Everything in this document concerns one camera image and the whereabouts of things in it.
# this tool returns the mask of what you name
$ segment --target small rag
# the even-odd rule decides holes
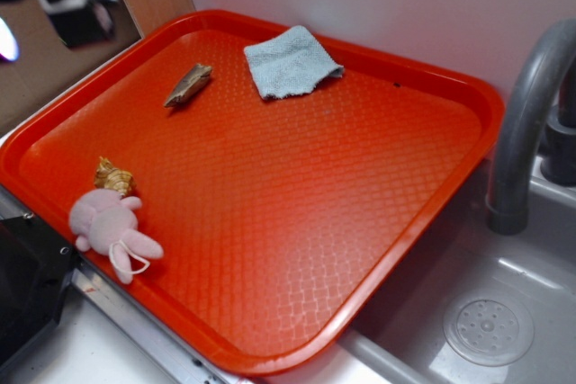
[[[341,77],[337,64],[304,26],[244,48],[250,72],[262,99],[309,94],[327,76]]]

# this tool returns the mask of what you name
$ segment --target plush toy loop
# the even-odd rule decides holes
[[[117,263],[116,263],[116,259],[114,258],[114,247],[115,246],[121,246],[124,248],[124,250],[126,251],[126,253],[131,256],[132,258],[134,258],[136,261],[140,261],[141,263],[144,264],[144,266],[141,269],[138,270],[125,270],[122,269]],[[114,269],[116,269],[118,272],[122,272],[122,273],[126,273],[126,274],[138,274],[138,273],[142,273],[145,272],[146,269],[148,269],[150,267],[150,261],[148,261],[146,258],[142,258],[139,255],[134,254],[130,248],[128,246],[126,246],[126,244],[121,241],[118,240],[115,243],[112,243],[110,245],[110,248],[108,249],[108,255],[110,256],[110,262],[112,263],[112,266],[114,267]]]

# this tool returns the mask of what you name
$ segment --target pink stuffed bunny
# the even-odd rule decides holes
[[[146,258],[162,258],[162,246],[138,231],[133,210],[142,207],[138,197],[122,198],[119,192],[96,189],[83,195],[72,207],[69,225],[78,236],[76,247],[86,252],[92,247],[98,254],[108,255],[118,278],[132,282],[132,275],[144,272],[150,265]],[[133,271],[131,259],[144,267]]]

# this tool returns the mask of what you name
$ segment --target light blue towel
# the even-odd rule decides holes
[[[254,83],[263,99],[309,94],[327,76],[341,77],[337,64],[303,26],[244,48]]]

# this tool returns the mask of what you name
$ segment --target tray rim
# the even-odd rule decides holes
[[[234,31],[230,31],[230,28],[226,26],[231,22],[234,23]],[[47,206],[42,205],[42,201],[46,199],[35,196],[32,193],[32,189],[27,184],[24,184],[24,179],[18,175],[18,165],[14,160],[20,160],[20,157],[37,139],[43,137],[49,130],[55,128],[71,114],[91,102],[111,84],[128,75],[131,70],[140,64],[143,58],[147,58],[150,54],[157,52],[164,44],[192,31],[222,30],[224,28],[226,28],[225,31],[227,33],[261,41],[273,38],[285,31],[288,26],[221,10],[190,13],[168,22],[118,55],[105,67],[96,70],[88,78],[71,87],[56,101],[21,125],[0,147],[0,183],[32,210],[36,211],[35,208],[40,209],[43,207],[39,214],[58,232],[67,233],[66,237],[70,241],[67,224],[68,215],[63,215],[59,210],[49,209],[46,208]],[[344,331],[349,321],[367,301],[369,294],[378,288],[386,276],[393,271],[396,263],[418,241],[417,238],[414,239],[414,233],[421,233],[426,229],[468,175],[481,162],[496,141],[500,129],[503,101],[490,85],[478,78],[417,60],[406,59],[375,49],[331,39],[316,33],[315,37],[337,63],[339,63],[341,58],[346,57],[346,68],[359,70],[373,76],[382,76],[384,74],[394,77],[394,74],[396,74],[404,78],[407,77],[407,81],[402,80],[402,85],[408,85],[432,94],[438,94],[441,87],[448,88],[450,91],[446,92],[447,95],[439,94],[438,96],[468,106],[480,120],[481,136],[465,155],[461,163],[447,176],[446,181],[436,190],[431,199],[426,202],[420,212],[396,238],[384,258],[362,279],[350,296],[336,310],[328,323],[306,344],[281,355],[255,356],[240,352],[238,348],[228,341],[226,341],[226,345],[229,350],[222,349],[221,346],[214,343],[215,335],[212,333],[216,332],[208,325],[206,325],[208,328],[197,328],[193,332],[183,332],[192,333],[191,335],[180,335],[187,343],[193,345],[215,364],[223,369],[240,374],[266,375],[285,371],[308,361],[317,353],[326,349]],[[383,64],[388,69],[383,71]],[[458,90],[465,90],[466,93],[472,93],[478,97],[467,98],[463,101],[454,96]],[[147,296],[150,295],[148,287],[143,283],[139,283],[138,280],[132,283],[130,287],[122,288],[136,298],[142,292],[146,292]],[[175,315],[172,318],[175,321],[186,321],[186,317],[176,311],[174,312]]]

